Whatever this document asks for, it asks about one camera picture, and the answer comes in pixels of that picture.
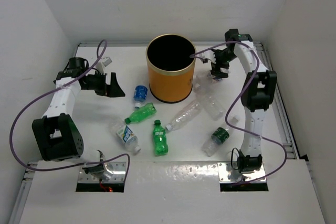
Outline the large clear crushed bottle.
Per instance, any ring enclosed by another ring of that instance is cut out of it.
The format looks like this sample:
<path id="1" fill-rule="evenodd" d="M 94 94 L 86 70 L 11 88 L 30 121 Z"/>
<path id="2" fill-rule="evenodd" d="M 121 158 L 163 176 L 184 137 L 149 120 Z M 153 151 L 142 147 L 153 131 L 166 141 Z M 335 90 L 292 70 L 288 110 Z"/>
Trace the large clear crushed bottle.
<path id="1" fill-rule="evenodd" d="M 223 117 L 226 110 L 213 94 L 201 88 L 195 89 L 195 93 L 197 101 L 214 121 Z"/>

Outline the small blue label bottle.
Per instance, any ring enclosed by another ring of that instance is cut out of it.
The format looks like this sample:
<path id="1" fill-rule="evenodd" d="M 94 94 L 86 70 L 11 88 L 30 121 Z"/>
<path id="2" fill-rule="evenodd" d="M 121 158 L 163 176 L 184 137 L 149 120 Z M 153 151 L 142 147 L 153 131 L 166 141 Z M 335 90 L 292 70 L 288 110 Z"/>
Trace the small blue label bottle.
<path id="1" fill-rule="evenodd" d="M 134 96 L 133 96 L 135 109 L 140 108 L 142 104 L 146 101 L 147 93 L 148 93 L 148 89 L 146 86 L 138 85 L 135 87 Z"/>

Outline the green bottle sideways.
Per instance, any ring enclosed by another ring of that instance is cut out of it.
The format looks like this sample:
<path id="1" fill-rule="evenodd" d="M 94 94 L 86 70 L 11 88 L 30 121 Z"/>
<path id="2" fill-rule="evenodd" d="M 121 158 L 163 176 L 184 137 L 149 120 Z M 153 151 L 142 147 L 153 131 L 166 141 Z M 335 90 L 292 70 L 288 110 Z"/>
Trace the green bottle sideways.
<path id="1" fill-rule="evenodd" d="M 126 124 L 141 123 L 156 113 L 156 108 L 153 103 L 147 103 L 146 105 L 136 109 L 129 117 L 125 118 Z"/>

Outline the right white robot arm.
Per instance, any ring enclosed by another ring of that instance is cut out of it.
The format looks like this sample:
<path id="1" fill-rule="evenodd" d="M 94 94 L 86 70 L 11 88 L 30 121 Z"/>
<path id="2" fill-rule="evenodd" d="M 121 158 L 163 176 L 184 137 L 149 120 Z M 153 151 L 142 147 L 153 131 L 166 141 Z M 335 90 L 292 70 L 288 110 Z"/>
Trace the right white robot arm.
<path id="1" fill-rule="evenodd" d="M 212 49 L 215 62 L 211 74 L 216 79 L 227 78 L 224 72 L 229 63 L 239 59 L 246 79 L 239 97 L 245 109 L 245 133 L 238 151 L 237 167 L 240 173 L 260 170 L 262 165 L 261 133 L 266 111 L 275 95 L 277 74 L 270 71 L 259 59 L 251 35 L 241 34 L 238 29 L 225 33 L 225 49 Z"/>

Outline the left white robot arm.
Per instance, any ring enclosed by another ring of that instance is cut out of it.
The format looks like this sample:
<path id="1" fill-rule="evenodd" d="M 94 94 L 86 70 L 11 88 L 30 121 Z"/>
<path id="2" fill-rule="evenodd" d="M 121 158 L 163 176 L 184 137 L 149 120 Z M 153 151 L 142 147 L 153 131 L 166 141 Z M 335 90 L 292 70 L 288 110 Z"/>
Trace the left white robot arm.
<path id="1" fill-rule="evenodd" d="M 99 96 L 118 98 L 125 94 L 118 85 L 116 74 L 110 76 L 104 69 L 111 63 L 109 57 L 103 57 L 93 68 L 93 74 L 83 75 L 89 68 L 88 60 L 79 57 L 70 58 L 65 69 L 58 72 L 54 81 L 57 92 L 41 119 L 32 123 L 33 133 L 45 161 L 73 161 L 84 163 L 86 174 L 102 177 L 107 165 L 103 164 L 104 155 L 100 150 L 90 150 L 84 145 L 83 138 L 72 120 L 76 97 L 81 90 L 92 90 Z"/>

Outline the clear bottle dark green label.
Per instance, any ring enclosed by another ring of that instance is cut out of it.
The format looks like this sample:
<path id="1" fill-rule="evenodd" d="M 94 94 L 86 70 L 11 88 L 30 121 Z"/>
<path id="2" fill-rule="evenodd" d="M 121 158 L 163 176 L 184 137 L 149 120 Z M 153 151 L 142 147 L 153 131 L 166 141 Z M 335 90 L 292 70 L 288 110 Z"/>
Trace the clear bottle dark green label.
<path id="1" fill-rule="evenodd" d="M 220 125 L 202 145 L 202 151 L 208 156 L 213 156 L 227 141 L 235 129 L 226 122 Z"/>

